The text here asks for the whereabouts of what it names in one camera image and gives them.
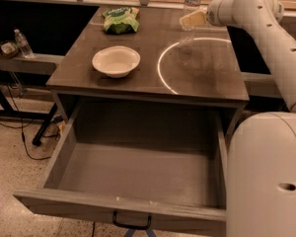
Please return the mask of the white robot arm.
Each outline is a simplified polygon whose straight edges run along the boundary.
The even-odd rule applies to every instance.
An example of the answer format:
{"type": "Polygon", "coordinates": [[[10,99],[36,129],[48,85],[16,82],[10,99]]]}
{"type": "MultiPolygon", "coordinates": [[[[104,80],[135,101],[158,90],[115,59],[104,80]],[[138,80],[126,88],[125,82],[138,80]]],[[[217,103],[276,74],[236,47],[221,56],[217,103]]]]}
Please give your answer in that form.
{"type": "Polygon", "coordinates": [[[227,237],[296,237],[296,40],[281,26],[277,0],[213,0],[180,18],[242,29],[254,40],[288,111],[243,121],[230,142],[227,237]]]}

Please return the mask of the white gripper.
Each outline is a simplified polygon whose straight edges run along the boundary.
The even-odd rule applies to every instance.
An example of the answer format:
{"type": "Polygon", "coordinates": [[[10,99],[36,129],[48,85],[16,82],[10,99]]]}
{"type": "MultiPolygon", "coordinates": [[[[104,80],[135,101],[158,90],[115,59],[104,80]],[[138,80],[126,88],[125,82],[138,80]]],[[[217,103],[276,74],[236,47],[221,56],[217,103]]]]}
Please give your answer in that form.
{"type": "Polygon", "coordinates": [[[234,0],[213,0],[207,6],[207,12],[196,10],[180,18],[182,27],[199,27],[203,26],[207,21],[212,26],[234,26],[233,19],[233,3],[234,0]]]}

